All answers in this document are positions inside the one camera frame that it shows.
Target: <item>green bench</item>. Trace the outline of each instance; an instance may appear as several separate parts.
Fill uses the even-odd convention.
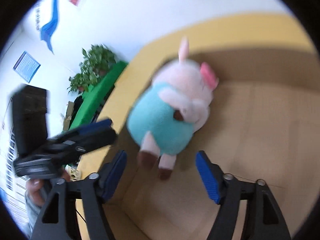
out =
[[[97,86],[94,87],[90,85],[89,92],[85,91],[82,93],[83,102],[76,114],[76,117],[70,125],[70,130],[78,127],[79,125],[89,124],[92,121],[100,103],[111,89],[113,89],[115,82],[127,64],[127,62],[119,61]]]

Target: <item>brown plush foot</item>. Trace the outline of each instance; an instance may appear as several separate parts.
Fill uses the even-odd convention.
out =
[[[143,167],[146,170],[151,170],[152,167],[156,164],[158,157],[153,155],[150,152],[140,151],[138,152],[137,161],[138,166]]]
[[[173,118],[177,121],[183,121],[183,116],[179,110],[174,111]]]
[[[168,169],[159,169],[159,178],[161,180],[167,180],[170,178],[172,170]]]

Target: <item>plush toy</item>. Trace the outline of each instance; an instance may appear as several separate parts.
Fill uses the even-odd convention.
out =
[[[159,161],[159,177],[169,179],[177,154],[209,116],[218,78],[207,63],[188,60],[189,43],[181,42],[179,59],[165,64],[136,101],[127,128],[140,146],[138,165],[151,170]]]

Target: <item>gray sleeve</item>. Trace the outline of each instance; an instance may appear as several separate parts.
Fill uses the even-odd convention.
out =
[[[47,198],[48,193],[44,190],[44,188],[40,189],[40,192],[44,199]],[[37,221],[38,215],[40,213],[41,208],[31,201],[29,195],[27,192],[24,194],[25,203],[26,203],[26,211],[29,218],[29,223],[25,225],[24,233],[27,235],[27,237],[30,239],[33,227],[35,226],[35,223]]]

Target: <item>pink plush ear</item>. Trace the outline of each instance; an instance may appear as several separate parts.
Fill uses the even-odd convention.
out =
[[[203,62],[201,64],[200,73],[202,75],[204,83],[212,90],[215,90],[219,84],[219,78],[216,77],[216,74],[211,69],[208,63]]]
[[[179,48],[179,62],[184,61],[189,55],[189,41],[187,37],[182,38]]]

